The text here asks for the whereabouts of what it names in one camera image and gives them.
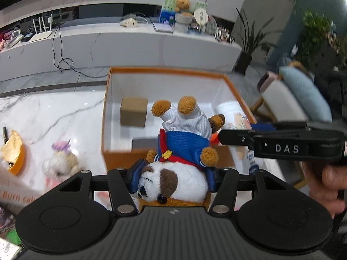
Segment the person right hand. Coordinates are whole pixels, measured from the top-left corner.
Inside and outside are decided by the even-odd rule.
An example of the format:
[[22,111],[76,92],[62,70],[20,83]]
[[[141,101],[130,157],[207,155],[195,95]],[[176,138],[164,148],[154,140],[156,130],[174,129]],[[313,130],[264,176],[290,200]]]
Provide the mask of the person right hand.
[[346,202],[338,198],[346,190],[346,166],[332,166],[323,162],[303,162],[303,173],[309,196],[323,205],[332,218],[346,209]]

